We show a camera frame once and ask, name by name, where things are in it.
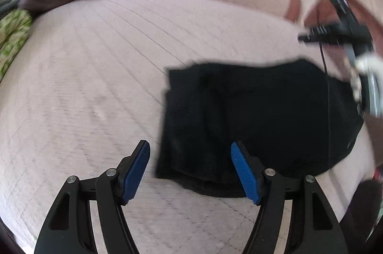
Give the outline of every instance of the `black folded clothing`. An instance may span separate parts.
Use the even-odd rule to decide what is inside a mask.
[[[283,176],[325,172],[350,153],[363,125],[350,84],[328,80],[330,130],[326,75],[307,60],[170,70],[156,177],[204,195],[245,196],[230,158],[236,140]]]

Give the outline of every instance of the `mattress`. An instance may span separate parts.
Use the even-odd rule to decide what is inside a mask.
[[[0,84],[0,217],[32,253],[67,177],[97,177],[146,139],[151,160],[135,198],[123,207],[139,251],[241,253],[257,206],[246,198],[201,196],[153,176],[167,69],[210,60],[270,65],[297,57],[322,67],[318,48],[298,44],[300,30],[213,0],[79,0],[39,17]],[[339,220],[373,170],[363,128],[350,155],[317,177]],[[283,252],[289,210],[286,203],[276,253]]]

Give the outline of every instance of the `beige bed sheet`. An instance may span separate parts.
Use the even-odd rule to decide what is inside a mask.
[[[31,30],[0,84],[0,217],[26,252],[33,252],[68,176],[96,177],[146,139],[152,157],[135,199],[123,208],[139,251],[241,253],[257,206],[153,177],[166,68],[297,56],[321,67],[319,49],[298,44],[300,29],[283,19],[213,0],[80,0],[41,16]],[[328,58],[327,65],[337,74]],[[363,128],[351,154],[317,177],[338,219],[373,168]],[[285,218],[276,253],[283,252],[287,227]]]

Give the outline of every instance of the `green patterned fabric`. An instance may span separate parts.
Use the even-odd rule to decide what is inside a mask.
[[[0,20],[0,80],[28,39],[31,24],[26,10],[14,10]]]

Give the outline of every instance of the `black cable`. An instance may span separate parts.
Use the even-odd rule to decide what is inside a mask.
[[[316,10],[317,16],[317,25],[319,26],[319,6],[317,6]],[[322,62],[324,73],[326,74],[326,82],[327,82],[327,165],[328,169],[331,169],[331,121],[330,121],[330,83],[329,83],[329,74],[327,72],[326,61],[324,60],[322,41],[319,40],[319,49],[321,50]]]

